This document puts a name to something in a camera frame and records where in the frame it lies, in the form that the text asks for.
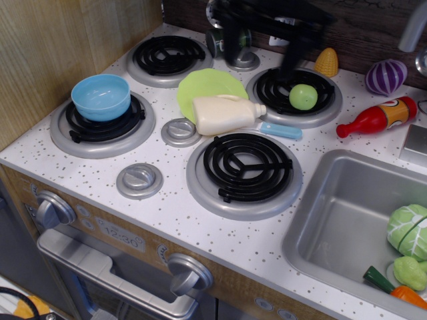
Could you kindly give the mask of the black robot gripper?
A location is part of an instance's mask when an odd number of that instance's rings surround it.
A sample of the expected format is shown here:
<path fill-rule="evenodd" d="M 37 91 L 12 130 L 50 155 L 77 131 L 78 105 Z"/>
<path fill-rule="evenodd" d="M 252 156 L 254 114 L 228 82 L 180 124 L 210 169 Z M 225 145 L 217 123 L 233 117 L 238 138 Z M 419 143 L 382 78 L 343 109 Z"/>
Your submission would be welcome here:
<path fill-rule="evenodd" d="M 224 58 L 231 65 L 240 52 L 244 29 L 289 42 L 278 79 L 289 80 L 306 55 L 321 47 L 336 18 L 309 1 L 209 1 L 208 21 L 224 30 Z"/>

